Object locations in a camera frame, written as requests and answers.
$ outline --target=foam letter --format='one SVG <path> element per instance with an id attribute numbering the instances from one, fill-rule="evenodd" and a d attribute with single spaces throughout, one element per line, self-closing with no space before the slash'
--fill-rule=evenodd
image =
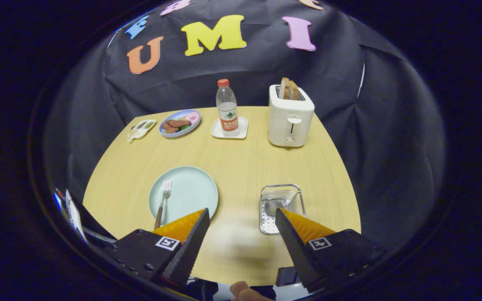
<path id="1" fill-rule="evenodd" d="M 302 4 L 309 6 L 311 8 L 315 8 L 316 10 L 323 10 L 321 6 L 317 6 L 316 4 L 319 4 L 319 2 L 315 0 L 299 0 Z"/>
<path id="2" fill-rule="evenodd" d="M 312 23 L 295 17 L 282 17 L 289 25 L 290 39 L 286 43 L 290 48 L 314 51 L 315 45 L 310 42 L 308 26 Z"/>
<path id="3" fill-rule="evenodd" d="M 189 4 L 191 4 L 191 0 L 178 1 L 176 3 L 170 4 L 169 6 L 167 6 L 167 8 L 165 8 L 165 10 L 162 11 L 159 15 L 166 15 L 168 13 L 171 13 L 172 11 L 180 10 L 180 9 L 188 6 Z"/>
<path id="4" fill-rule="evenodd" d="M 159 61 L 159 42 L 161 42 L 161 40 L 163 40 L 163 37 L 159 36 L 146 43 L 148 46 L 150 46 L 150 59 L 144 64 L 140 61 L 140 51 L 142 48 L 144 48 L 144 46 L 138 46 L 128 52 L 130 71 L 133 74 L 141 74 L 142 72 L 146 72 L 157 64 Z"/>
<path id="5" fill-rule="evenodd" d="M 182 32 L 187 34 L 186 56 L 203 53 L 204 49 L 198 44 L 202 42 L 209 51 L 215 49 L 218 38 L 222 41 L 218 45 L 220 49 L 236 49 L 246 47 L 246 42 L 241 37 L 242 15 L 227 15 L 222 17 L 215 27 L 209 29 L 202 22 L 190 23 L 182 27 Z"/>
<path id="6" fill-rule="evenodd" d="M 128 28 L 128 30 L 126 30 L 126 33 L 130 34 L 130 40 L 135 38 L 142 31 L 142 29 L 145 28 L 144 25 L 146 24 L 146 19 L 148 19 L 148 17 L 149 15 L 142 17 L 139 21 L 137 21 L 130 28 Z"/>

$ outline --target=meat patty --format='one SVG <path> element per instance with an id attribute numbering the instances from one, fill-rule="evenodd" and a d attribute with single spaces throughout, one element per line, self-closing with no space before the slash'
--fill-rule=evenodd
<path id="1" fill-rule="evenodd" d="M 190 125 L 191 122 L 189 120 L 167 120 L 166 124 L 173 128 L 181 128 L 182 126 Z"/>
<path id="2" fill-rule="evenodd" d="M 179 128 L 173 128 L 172 126 L 170 126 L 166 123 L 163 123 L 163 125 L 161 127 L 165 129 L 165 132 L 167 134 L 172 134 L 172 133 L 176 133 L 177 131 L 179 131 Z"/>

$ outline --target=toaster lever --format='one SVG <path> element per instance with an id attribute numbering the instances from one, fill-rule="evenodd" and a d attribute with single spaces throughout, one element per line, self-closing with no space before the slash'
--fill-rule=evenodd
<path id="1" fill-rule="evenodd" d="M 289 121 L 291 124 L 300 124 L 302 120 L 299 118 L 293 117 L 293 118 L 288 118 L 287 121 Z"/>

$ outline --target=blue plate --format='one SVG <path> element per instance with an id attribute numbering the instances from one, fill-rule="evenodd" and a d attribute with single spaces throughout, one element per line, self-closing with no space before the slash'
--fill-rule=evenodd
<path id="1" fill-rule="evenodd" d="M 163 128 L 163 124 L 165 124 L 165 122 L 167 120 L 171 120 L 171 119 L 180 120 L 181 118 L 184 118 L 185 116 L 187 116 L 191 113 L 198 113 L 198 120 L 196 120 L 188 128 L 183 129 L 183 130 L 181 130 L 179 132 L 176 132 L 176 133 L 172 133 L 172 134 L 168 134 L 168 133 L 165 132 L 165 129 Z M 174 138 L 174 137 L 183 136 L 183 135 L 191 132 L 192 130 L 194 130 L 200 124 L 200 119 L 201 119 L 201 115 L 200 115 L 200 112 L 197 111 L 197 110 L 182 110 L 182 111 L 176 112 L 176 113 L 170 115 L 169 117 L 167 117 L 165 120 L 163 120 L 163 122 L 159 125 L 159 133 L 161 133 L 161 135 L 163 135 L 167 138 Z"/>
<path id="2" fill-rule="evenodd" d="M 161 175 L 150 189 L 148 204 L 155 218 L 163 198 L 163 181 L 170 180 L 170 197 L 163 202 L 161 225 L 166 225 L 203 208 L 211 219 L 218 207 L 218 190 L 212 177 L 200 168 L 180 166 Z"/>

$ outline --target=finger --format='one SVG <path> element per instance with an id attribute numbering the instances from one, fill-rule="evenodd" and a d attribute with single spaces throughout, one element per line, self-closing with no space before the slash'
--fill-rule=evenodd
<path id="1" fill-rule="evenodd" d="M 253 289 L 242 290 L 241 292 L 239 292 L 238 299 L 240 301 L 272 301 L 271 299 L 260 295 L 260 293 Z"/>
<path id="2" fill-rule="evenodd" d="M 249 285 L 246 284 L 245 281 L 238 281 L 230 286 L 230 291 L 232 292 L 233 296 L 237 298 L 242 290 L 246 290 L 248 288 Z"/>

